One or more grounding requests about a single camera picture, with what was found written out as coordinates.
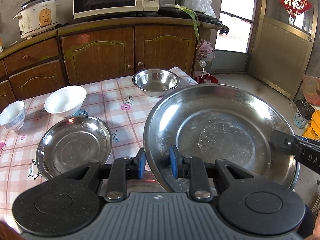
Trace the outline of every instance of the white bowl with blue pattern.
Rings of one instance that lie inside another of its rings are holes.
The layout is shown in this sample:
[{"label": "white bowl with blue pattern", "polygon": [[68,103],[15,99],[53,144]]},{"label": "white bowl with blue pattern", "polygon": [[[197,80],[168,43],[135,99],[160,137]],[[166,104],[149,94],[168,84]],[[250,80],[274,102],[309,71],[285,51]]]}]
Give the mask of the white bowl with blue pattern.
[{"label": "white bowl with blue pattern", "polygon": [[26,108],[23,101],[16,101],[8,105],[0,114],[0,126],[17,131],[23,126],[26,117]]}]

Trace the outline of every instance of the door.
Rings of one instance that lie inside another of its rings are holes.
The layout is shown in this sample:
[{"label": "door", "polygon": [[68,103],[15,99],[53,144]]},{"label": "door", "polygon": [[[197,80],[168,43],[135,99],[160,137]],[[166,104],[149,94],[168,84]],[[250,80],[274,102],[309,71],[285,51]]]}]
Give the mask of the door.
[{"label": "door", "polygon": [[54,92],[67,84],[62,75],[60,60],[54,60],[9,77],[17,100]]},{"label": "door", "polygon": [[196,35],[189,26],[136,26],[135,71],[179,67],[191,76]]},{"label": "door", "polygon": [[262,0],[248,73],[293,99],[316,33],[318,1],[293,19],[278,0]]},{"label": "door", "polygon": [[61,38],[70,85],[84,85],[134,74],[133,28]]},{"label": "door", "polygon": [[2,112],[9,104],[16,101],[12,92],[9,80],[0,83],[0,112]]}]

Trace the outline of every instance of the large metal basin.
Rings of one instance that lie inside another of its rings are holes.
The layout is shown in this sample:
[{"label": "large metal basin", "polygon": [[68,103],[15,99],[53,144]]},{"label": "large metal basin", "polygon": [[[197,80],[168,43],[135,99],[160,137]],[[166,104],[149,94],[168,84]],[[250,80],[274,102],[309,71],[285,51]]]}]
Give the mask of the large metal basin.
[{"label": "large metal basin", "polygon": [[182,155],[209,163],[225,158],[293,188],[300,164],[285,150],[269,146],[275,129],[294,134],[281,114],[260,98],[232,86],[201,84],[176,90],[153,107],[143,143],[151,170],[168,192],[189,190],[188,180],[173,178],[164,162],[174,144]]}]

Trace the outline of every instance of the tablecloth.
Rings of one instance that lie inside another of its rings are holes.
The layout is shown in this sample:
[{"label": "tablecloth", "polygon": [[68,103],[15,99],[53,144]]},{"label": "tablecloth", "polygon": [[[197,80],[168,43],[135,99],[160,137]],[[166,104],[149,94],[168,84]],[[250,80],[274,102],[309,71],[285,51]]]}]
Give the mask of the tablecloth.
[{"label": "tablecloth", "polygon": [[[181,69],[171,69],[179,78],[179,87],[196,84]],[[92,115],[105,121],[112,133],[112,152],[107,163],[116,158],[135,156],[143,147],[145,121],[161,98],[145,95],[132,83],[132,76],[83,85],[87,97],[75,115]],[[12,204],[23,191],[45,180],[36,166],[36,149],[42,136],[61,117],[47,113],[45,94],[24,100],[26,118],[23,127],[7,131],[0,127],[0,219],[17,230]]]}]

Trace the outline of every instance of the concrete floor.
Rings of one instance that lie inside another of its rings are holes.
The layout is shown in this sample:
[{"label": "concrete floor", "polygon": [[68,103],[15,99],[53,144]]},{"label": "concrete floor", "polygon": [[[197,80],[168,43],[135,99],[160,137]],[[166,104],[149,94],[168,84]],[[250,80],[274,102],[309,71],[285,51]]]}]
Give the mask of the concrete floor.
[{"label": "concrete floor", "polygon": [[[294,133],[302,135],[303,129],[299,129],[292,120],[296,110],[289,106],[291,101],[278,91],[246,74],[220,74],[214,76],[219,80],[219,84],[241,88],[271,104],[287,120]],[[304,203],[311,208],[320,193],[320,186],[316,183],[318,179],[320,179],[320,175],[301,165],[298,182],[294,189]]]}]

